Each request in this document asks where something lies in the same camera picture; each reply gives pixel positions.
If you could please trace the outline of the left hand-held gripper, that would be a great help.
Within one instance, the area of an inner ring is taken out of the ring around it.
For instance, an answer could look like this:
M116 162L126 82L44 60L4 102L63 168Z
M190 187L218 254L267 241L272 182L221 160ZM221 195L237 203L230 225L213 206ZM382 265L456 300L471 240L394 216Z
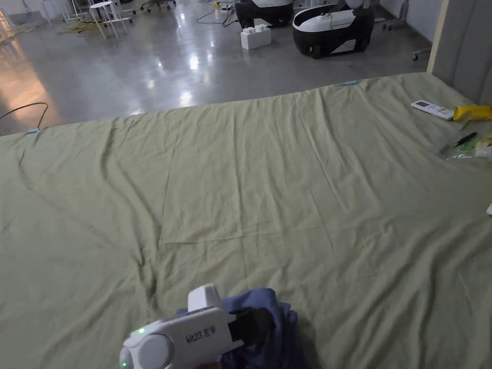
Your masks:
M251 308L228 313L217 288L203 285L188 294L188 310L135 331L119 354L122 369L193 369L271 331L271 313Z

